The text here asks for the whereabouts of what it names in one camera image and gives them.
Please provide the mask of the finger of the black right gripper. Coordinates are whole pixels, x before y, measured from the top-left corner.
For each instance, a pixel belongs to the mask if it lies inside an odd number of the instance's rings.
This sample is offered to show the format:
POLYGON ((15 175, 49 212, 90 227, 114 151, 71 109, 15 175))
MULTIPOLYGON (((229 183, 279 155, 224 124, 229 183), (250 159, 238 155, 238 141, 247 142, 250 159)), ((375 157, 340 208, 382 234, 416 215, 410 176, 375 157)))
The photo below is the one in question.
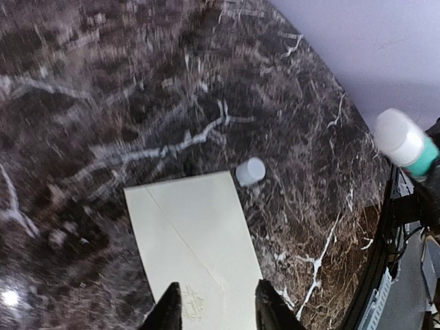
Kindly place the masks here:
POLYGON ((425 178, 416 185, 421 197, 422 210, 426 213, 423 220, 428 226, 439 225, 439 156, 430 166, 425 178))

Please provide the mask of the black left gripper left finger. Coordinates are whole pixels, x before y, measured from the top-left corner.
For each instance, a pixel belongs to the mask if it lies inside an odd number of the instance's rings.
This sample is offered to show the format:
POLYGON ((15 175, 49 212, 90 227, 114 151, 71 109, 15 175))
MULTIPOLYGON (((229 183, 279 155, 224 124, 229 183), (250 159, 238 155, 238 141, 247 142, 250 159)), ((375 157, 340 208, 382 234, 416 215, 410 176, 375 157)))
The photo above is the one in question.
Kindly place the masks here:
POLYGON ((182 330, 182 296, 178 282, 167 287, 138 329, 182 330))

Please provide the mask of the small glue bottle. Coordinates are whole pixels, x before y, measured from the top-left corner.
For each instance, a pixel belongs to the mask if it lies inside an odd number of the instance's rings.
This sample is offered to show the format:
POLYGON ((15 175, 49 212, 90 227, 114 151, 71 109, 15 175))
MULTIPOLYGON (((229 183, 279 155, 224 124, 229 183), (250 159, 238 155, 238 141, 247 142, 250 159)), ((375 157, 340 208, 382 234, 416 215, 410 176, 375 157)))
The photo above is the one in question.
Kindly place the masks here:
POLYGON ((423 177, 439 157, 439 148, 405 113, 390 108, 375 122, 374 143, 394 165, 412 177, 423 177))

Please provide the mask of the cream envelope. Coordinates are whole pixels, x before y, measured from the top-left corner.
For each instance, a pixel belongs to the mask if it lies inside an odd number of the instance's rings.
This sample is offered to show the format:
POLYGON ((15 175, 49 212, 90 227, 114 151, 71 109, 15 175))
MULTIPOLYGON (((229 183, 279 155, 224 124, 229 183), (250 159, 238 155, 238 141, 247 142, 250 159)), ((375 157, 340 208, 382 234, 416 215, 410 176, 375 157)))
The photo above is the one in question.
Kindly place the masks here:
POLYGON ((153 297, 179 283, 185 329, 255 329, 262 277, 228 171, 124 191, 153 297))

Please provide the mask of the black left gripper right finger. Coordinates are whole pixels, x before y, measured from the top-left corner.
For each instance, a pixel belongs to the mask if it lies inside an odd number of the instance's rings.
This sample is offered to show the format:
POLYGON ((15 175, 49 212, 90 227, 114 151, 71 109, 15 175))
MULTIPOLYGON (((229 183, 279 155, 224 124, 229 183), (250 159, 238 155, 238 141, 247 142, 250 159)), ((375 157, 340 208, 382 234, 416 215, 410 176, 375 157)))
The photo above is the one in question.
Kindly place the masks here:
POLYGON ((305 330, 269 280, 258 282, 255 291, 258 330, 305 330))

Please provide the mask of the black front rail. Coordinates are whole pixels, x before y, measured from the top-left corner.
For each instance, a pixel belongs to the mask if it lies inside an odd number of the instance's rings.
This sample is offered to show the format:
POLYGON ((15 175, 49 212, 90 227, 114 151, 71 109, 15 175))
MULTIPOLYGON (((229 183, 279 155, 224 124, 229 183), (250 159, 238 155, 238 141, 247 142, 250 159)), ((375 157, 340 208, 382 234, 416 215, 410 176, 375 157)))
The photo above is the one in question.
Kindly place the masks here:
POLYGON ((344 320, 339 326, 340 329, 358 329, 372 291, 379 287, 382 276, 391 262, 392 255, 397 251, 398 229, 393 202, 398 194, 398 176, 398 168, 392 166, 390 178, 386 183, 377 231, 372 246, 369 248, 366 268, 361 274, 359 285, 344 320))

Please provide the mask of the grey glue bottle cap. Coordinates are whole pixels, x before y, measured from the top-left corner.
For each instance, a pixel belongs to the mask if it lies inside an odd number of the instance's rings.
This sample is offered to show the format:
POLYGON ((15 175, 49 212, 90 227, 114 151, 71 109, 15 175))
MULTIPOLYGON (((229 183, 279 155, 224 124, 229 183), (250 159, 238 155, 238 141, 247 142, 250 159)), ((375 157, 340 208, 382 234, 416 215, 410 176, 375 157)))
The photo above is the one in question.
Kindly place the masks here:
POLYGON ((265 165, 258 157, 251 157, 236 168, 236 179, 241 187, 251 186, 265 177, 265 165))

